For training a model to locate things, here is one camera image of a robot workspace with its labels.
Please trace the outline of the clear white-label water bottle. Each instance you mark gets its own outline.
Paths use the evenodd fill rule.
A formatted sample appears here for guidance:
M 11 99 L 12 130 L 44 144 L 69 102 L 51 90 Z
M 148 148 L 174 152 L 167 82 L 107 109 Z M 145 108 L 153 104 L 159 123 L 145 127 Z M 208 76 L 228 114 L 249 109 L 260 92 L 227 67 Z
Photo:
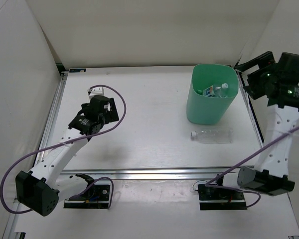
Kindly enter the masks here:
M 204 90 L 197 90 L 197 93 L 202 95 L 202 96 L 206 96 L 206 97 L 213 97 L 215 96 L 215 93 L 214 93 L 214 87 L 213 86 L 210 86 Z

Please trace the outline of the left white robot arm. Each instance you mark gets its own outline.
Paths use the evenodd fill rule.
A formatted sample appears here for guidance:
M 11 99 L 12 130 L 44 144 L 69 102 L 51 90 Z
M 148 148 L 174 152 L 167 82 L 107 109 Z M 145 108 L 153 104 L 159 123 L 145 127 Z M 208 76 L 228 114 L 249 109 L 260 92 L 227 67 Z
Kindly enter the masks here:
M 94 179 L 86 174 L 75 174 L 65 180 L 58 177 L 64 167 L 104 125 L 119 120 L 115 101 L 101 95 L 90 98 L 71 121 L 59 147 L 50 150 L 43 160 L 28 172 L 21 171 L 15 178 L 17 199 L 42 216 L 49 215 L 59 201 L 94 197 Z

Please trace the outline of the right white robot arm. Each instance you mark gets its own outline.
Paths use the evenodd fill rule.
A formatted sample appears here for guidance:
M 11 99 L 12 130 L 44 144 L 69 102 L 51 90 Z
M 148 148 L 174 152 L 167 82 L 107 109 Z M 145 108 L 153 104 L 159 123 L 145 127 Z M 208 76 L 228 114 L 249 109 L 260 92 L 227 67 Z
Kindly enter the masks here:
M 299 120 L 299 55 L 282 53 L 278 62 L 267 51 L 235 67 L 244 72 L 258 66 L 247 75 L 244 90 L 256 100 L 268 98 L 268 122 L 264 143 L 257 153 L 253 168 L 240 163 L 237 173 L 228 172 L 216 181 L 214 194 L 227 198 L 232 190 L 251 190 L 269 196 L 291 192 L 295 183 L 288 179 L 288 161 L 292 133 L 298 129 Z

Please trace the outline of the blue-label water bottle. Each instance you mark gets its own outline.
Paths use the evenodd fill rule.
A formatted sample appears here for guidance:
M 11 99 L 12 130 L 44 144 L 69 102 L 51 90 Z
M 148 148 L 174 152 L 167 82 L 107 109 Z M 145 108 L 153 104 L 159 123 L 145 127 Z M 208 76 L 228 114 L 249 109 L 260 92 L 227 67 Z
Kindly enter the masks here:
M 227 98 L 228 91 L 229 91 L 229 85 L 227 83 L 213 85 L 213 94 L 215 97 Z

